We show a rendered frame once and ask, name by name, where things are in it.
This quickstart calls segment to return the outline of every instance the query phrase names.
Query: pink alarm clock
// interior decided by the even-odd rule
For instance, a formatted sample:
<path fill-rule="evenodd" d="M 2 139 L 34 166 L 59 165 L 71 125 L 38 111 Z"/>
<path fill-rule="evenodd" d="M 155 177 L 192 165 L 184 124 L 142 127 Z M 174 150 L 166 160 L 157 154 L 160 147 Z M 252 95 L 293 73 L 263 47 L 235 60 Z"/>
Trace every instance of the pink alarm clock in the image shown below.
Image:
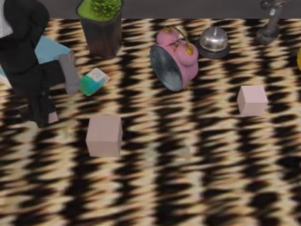
<path fill-rule="evenodd" d="M 169 90 L 183 89 L 198 73 L 198 49 L 175 27 L 159 31 L 156 43 L 150 49 L 155 75 Z"/>

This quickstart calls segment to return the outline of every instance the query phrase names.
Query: silver bell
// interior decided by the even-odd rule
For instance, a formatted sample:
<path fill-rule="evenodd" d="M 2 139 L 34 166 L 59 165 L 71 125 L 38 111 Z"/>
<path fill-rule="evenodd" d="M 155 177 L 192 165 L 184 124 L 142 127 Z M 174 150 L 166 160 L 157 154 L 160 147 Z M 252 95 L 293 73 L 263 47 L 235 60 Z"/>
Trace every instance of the silver bell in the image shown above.
<path fill-rule="evenodd" d="M 230 46 L 227 33 L 220 27 L 209 27 L 203 31 L 198 40 L 200 55 L 218 59 L 228 55 Z"/>

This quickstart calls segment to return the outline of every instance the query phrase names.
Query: light blue object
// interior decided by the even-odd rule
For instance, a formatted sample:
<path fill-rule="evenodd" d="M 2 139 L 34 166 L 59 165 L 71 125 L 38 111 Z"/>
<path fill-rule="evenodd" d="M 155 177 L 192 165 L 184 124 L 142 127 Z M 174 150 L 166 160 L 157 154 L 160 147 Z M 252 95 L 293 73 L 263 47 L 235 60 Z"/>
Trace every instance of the light blue object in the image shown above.
<path fill-rule="evenodd" d="M 58 57 L 61 54 L 68 54 L 72 60 L 74 60 L 74 54 L 70 48 L 63 46 L 60 43 L 47 38 L 46 36 L 41 37 L 35 49 L 35 53 L 40 64 L 58 60 Z M 0 69 L 0 73 L 1 75 L 5 76 L 2 68 Z"/>
<path fill-rule="evenodd" d="M 102 78 L 100 81 L 96 82 L 89 76 L 85 75 L 80 79 L 80 91 L 86 96 L 90 96 L 99 90 L 104 83 L 105 78 Z"/>

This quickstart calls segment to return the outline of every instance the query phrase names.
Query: tiger striped surface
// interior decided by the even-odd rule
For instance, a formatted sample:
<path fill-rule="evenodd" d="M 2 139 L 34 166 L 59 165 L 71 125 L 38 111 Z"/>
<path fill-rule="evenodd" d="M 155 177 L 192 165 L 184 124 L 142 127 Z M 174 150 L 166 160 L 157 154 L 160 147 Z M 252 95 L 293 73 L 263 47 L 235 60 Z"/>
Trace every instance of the tiger striped surface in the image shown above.
<path fill-rule="evenodd" d="M 301 225 L 301 20 L 255 41 L 266 20 L 123 20 L 116 58 L 89 55 L 78 20 L 52 20 L 46 35 L 75 52 L 78 71 L 111 78 L 97 93 L 52 90 L 60 121 L 20 123 L 23 103 L 0 86 L 0 226 Z M 190 40 L 210 26 L 229 36 L 224 59 L 199 59 L 190 88 L 167 90 L 153 74 L 156 33 L 176 26 Z M 242 117 L 242 85 L 263 85 L 269 107 Z M 88 119 L 122 116 L 121 157 L 92 158 Z"/>

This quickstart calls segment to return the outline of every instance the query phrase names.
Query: potted plant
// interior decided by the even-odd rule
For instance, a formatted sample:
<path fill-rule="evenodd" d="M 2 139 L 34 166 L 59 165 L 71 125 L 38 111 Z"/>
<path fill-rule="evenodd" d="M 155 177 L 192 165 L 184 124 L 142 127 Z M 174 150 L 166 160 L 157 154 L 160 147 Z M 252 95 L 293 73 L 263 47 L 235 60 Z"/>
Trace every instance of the potted plant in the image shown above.
<path fill-rule="evenodd" d="M 76 9 L 93 56 L 114 58 L 121 46 L 123 0 L 82 0 Z"/>

